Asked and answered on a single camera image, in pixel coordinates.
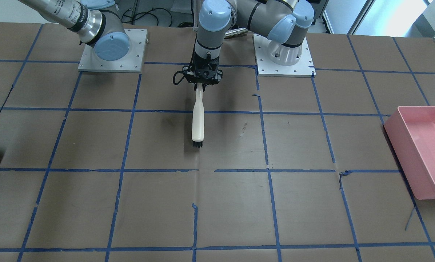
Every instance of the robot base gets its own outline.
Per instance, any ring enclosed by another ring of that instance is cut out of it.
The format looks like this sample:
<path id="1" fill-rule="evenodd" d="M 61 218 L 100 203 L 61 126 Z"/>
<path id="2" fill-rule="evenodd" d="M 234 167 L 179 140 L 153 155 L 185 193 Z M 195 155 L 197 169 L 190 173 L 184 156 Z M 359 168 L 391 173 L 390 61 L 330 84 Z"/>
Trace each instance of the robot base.
<path id="1" fill-rule="evenodd" d="M 126 29 L 130 38 L 129 52 L 121 59 L 106 61 L 95 54 L 90 46 L 85 46 L 78 65 L 79 71 L 84 72 L 122 72 L 141 73 L 146 46 L 146 29 Z"/>
<path id="2" fill-rule="evenodd" d="M 267 47 L 271 41 L 266 37 L 254 34 L 253 38 L 256 62 L 258 65 L 258 75 L 289 76 L 295 78 L 310 78 L 312 75 L 316 75 L 306 38 L 302 43 L 302 55 L 300 56 L 300 60 L 292 66 L 278 65 L 269 59 Z"/>

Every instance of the pink plastic container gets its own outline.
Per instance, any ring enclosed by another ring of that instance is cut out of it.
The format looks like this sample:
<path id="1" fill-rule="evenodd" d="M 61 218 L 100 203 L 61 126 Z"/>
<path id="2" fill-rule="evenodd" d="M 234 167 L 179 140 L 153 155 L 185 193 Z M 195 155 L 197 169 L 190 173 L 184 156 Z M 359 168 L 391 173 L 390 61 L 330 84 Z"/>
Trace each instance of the pink plastic container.
<path id="1" fill-rule="evenodd" d="M 417 199 L 435 199 L 435 106 L 399 106 L 384 124 Z"/>

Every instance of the light blue joint cap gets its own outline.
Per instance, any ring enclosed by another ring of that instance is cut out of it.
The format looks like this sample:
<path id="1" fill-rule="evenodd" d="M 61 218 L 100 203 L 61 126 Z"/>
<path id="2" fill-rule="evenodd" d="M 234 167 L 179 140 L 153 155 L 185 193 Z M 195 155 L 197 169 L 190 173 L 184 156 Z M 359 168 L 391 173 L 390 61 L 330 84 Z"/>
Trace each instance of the light blue joint cap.
<path id="1" fill-rule="evenodd" d="M 204 0 L 199 20 L 205 30 L 221 31 L 231 20 L 231 5 L 226 0 Z"/>
<path id="2" fill-rule="evenodd" d="M 95 53 L 106 61 L 114 61 L 124 57 L 129 52 L 129 37 L 125 33 L 108 33 L 95 44 Z"/>
<path id="3" fill-rule="evenodd" d="M 79 2 L 90 10 L 100 10 L 116 4 L 114 0 L 79 0 Z"/>
<path id="4" fill-rule="evenodd" d="M 268 40 L 274 40 L 278 43 L 285 43 L 295 27 L 295 17 L 286 15 L 271 29 L 268 34 Z"/>
<path id="5" fill-rule="evenodd" d="M 309 28 L 314 18 L 314 9 L 306 0 L 300 0 L 292 15 L 297 19 L 295 25 L 299 28 Z"/>

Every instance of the metal plate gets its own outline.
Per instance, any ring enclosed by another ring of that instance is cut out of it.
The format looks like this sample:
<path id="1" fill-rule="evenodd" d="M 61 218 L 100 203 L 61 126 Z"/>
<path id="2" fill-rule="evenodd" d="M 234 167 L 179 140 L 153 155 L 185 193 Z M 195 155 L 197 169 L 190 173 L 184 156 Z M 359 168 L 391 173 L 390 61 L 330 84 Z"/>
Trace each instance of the metal plate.
<path id="1" fill-rule="evenodd" d="M 266 37 L 254 34 L 254 45 L 256 62 L 258 65 L 258 75 L 260 76 L 291 76 L 295 78 L 310 78 L 316 75 L 313 60 L 306 38 L 302 43 L 302 55 L 298 63 L 292 66 L 281 66 L 271 61 L 266 49 L 271 42 Z"/>
<path id="2" fill-rule="evenodd" d="M 126 29 L 125 33 L 130 38 L 131 47 L 123 58 L 106 61 L 99 58 L 93 48 L 85 46 L 78 69 L 84 72 L 141 73 L 148 30 Z"/>

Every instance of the white brush handle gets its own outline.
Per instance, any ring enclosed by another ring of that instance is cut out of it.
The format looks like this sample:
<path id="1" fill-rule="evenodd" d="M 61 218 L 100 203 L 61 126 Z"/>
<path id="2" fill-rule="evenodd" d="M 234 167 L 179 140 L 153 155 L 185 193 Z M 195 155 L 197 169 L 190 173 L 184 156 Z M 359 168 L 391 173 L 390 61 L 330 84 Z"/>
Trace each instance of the white brush handle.
<path id="1" fill-rule="evenodd" d="M 204 106 L 203 85 L 196 87 L 195 106 L 193 107 L 193 122 L 191 126 L 191 140 L 201 142 L 204 139 Z"/>

